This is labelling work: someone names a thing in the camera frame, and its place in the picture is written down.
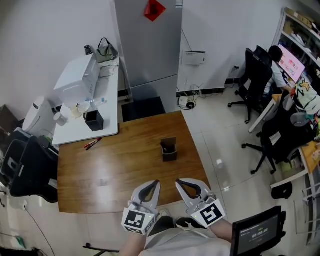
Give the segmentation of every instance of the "pen holder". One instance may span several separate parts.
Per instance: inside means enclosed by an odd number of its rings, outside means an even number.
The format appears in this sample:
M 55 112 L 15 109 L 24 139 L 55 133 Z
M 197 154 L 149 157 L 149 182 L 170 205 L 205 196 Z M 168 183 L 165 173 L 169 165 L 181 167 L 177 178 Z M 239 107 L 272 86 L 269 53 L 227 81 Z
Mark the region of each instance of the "pen holder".
M 170 162 L 177 160 L 178 151 L 176 147 L 176 137 L 172 138 L 163 138 L 161 140 L 161 151 L 163 162 Z
M 83 113 L 83 118 L 85 120 L 85 123 L 93 132 L 101 131 L 104 129 L 104 119 L 102 118 L 98 110 Z

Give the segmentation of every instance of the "pink screen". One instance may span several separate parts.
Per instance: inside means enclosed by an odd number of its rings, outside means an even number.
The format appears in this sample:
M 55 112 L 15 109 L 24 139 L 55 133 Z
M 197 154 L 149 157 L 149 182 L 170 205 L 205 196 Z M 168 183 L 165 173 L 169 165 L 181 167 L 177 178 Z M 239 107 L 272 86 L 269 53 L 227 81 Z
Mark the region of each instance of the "pink screen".
M 279 66 L 297 83 L 301 74 L 305 70 L 305 66 L 286 48 L 279 44 L 283 53 Z

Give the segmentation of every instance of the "person's arm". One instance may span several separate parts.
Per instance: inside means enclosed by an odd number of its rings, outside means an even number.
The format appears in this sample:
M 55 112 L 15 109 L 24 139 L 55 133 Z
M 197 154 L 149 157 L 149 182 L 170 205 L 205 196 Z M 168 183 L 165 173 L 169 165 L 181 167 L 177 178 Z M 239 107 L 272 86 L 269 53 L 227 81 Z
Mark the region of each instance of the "person's arm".
M 120 250 L 120 256 L 138 256 L 146 246 L 147 235 L 130 233 L 129 238 Z
M 276 67 L 276 68 L 272 68 L 272 71 L 273 71 L 272 77 L 276 84 L 276 87 L 281 88 L 282 91 L 288 91 L 289 93 L 291 93 L 292 88 L 285 83 L 285 80 L 282 76 L 280 69 Z
M 228 221 L 221 219 L 211 225 L 209 229 L 220 239 L 232 242 L 232 225 Z
M 293 88 L 289 85 L 286 85 L 285 87 L 282 87 L 281 89 L 282 89 L 282 91 L 288 91 L 289 93 L 291 93 L 293 90 Z

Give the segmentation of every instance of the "refrigerator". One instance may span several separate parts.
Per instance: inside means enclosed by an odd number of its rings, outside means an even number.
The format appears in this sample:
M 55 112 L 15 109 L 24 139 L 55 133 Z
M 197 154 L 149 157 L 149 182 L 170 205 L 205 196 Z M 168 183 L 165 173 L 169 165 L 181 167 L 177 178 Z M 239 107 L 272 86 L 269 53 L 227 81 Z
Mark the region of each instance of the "refrigerator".
M 166 10 L 152 22 L 149 0 L 113 0 L 112 20 L 121 65 L 134 101 L 160 97 L 175 111 L 182 29 L 181 0 L 158 0 Z

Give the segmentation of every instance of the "red sign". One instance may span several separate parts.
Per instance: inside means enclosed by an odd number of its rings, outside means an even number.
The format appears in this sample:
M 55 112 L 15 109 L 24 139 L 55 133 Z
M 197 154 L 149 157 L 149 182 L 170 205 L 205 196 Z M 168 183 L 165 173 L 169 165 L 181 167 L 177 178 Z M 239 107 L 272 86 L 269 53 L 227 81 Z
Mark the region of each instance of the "red sign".
M 149 0 L 144 11 L 144 16 L 154 22 L 165 10 L 166 8 L 158 1 Z

